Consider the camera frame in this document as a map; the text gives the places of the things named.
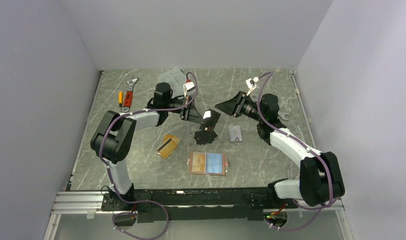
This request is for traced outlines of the black VIP card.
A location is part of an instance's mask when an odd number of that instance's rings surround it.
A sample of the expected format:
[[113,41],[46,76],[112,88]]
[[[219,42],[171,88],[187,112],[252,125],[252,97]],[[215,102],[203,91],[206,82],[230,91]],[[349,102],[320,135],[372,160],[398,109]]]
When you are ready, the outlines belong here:
[[213,109],[208,109],[204,112],[200,130],[212,132],[220,118],[221,114]]

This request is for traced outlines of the silver VIP card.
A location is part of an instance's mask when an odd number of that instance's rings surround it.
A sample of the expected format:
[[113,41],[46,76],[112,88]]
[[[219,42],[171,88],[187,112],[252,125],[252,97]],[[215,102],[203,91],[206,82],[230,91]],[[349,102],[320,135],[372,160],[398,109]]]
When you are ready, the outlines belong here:
[[242,142],[242,132],[241,126],[239,125],[230,125],[229,126],[229,134],[230,134],[230,141],[231,142]]

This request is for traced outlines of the gold VIP card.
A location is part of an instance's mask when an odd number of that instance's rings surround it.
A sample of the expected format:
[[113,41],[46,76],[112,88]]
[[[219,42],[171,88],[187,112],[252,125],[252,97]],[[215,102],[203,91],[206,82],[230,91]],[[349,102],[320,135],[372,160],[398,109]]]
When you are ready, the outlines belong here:
[[206,154],[202,152],[193,152],[190,158],[190,167],[192,173],[203,174],[206,172]]

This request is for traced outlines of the tan leather card holder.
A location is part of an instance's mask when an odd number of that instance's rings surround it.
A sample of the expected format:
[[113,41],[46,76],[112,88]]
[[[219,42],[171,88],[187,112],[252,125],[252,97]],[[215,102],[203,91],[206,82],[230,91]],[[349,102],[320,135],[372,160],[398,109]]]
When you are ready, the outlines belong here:
[[198,152],[206,154],[206,172],[205,173],[192,173],[190,167],[190,158],[192,153],[190,153],[188,167],[189,173],[193,175],[214,175],[223,176],[226,174],[226,157],[223,153],[211,153],[211,152]]

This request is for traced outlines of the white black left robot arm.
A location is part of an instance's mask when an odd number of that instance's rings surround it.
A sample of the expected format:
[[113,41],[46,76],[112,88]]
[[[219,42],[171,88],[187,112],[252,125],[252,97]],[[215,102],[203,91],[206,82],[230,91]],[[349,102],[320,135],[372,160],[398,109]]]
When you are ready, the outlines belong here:
[[110,180],[110,193],[116,194],[115,204],[128,210],[134,203],[134,185],[129,177],[125,158],[131,149],[134,133],[164,123],[169,113],[185,114],[195,109],[192,95],[173,97],[166,82],[156,85],[154,96],[146,108],[130,113],[107,111],[95,131],[90,147],[106,167]]

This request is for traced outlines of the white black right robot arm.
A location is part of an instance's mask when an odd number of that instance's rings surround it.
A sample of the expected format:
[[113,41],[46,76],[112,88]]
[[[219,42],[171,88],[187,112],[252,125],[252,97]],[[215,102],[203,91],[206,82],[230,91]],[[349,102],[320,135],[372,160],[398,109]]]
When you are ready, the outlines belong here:
[[310,207],[326,205],[345,194],[337,157],[321,152],[298,139],[279,119],[278,97],[266,93],[257,101],[240,91],[235,97],[216,104],[232,116],[245,115],[258,122],[259,137],[277,148],[299,167],[299,179],[280,179],[267,186],[267,203],[277,208],[285,200],[304,201]]

